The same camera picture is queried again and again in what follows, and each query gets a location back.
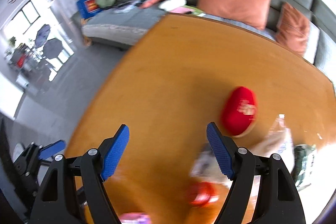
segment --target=pink pillow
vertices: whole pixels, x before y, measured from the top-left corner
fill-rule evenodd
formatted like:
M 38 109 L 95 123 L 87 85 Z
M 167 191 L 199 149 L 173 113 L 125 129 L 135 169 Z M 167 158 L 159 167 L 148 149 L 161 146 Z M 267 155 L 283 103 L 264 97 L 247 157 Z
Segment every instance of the pink pillow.
M 281 8 L 277 28 L 275 40 L 303 56 L 307 49 L 310 32 L 309 19 L 299 10 L 285 2 Z
M 198 0 L 197 7 L 207 14 L 243 22 L 264 30 L 271 0 Z

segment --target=window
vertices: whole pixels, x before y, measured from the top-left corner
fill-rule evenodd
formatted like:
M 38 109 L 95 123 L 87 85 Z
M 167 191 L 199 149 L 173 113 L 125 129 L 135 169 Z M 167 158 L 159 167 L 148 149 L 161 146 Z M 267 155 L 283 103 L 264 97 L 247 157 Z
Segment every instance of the window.
M 7 39 L 24 35 L 40 18 L 40 14 L 30 0 L 4 28 Z

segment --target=wooden table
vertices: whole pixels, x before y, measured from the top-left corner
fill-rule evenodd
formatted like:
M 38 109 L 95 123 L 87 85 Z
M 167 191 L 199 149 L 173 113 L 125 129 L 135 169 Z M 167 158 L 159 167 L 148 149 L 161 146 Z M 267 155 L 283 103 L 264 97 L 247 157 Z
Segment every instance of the wooden table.
M 75 130 L 66 156 L 98 147 L 124 123 L 130 140 L 115 174 L 105 183 L 116 212 L 146 212 L 154 224 L 212 223 L 227 190 L 219 186 L 221 200 L 199 217 L 190 216 L 194 209 L 185 201 L 185 190 L 206 142 L 207 123 L 215 121 L 225 133 L 218 115 L 229 93 L 240 85 L 255 92 L 259 113 L 253 131 L 235 140 L 238 146 L 262 140 L 280 113 L 295 144 L 315 143 L 320 148 L 335 142 L 335 93 L 317 68 L 239 27 L 167 15 L 107 78 Z M 252 212 L 250 208 L 245 222 Z

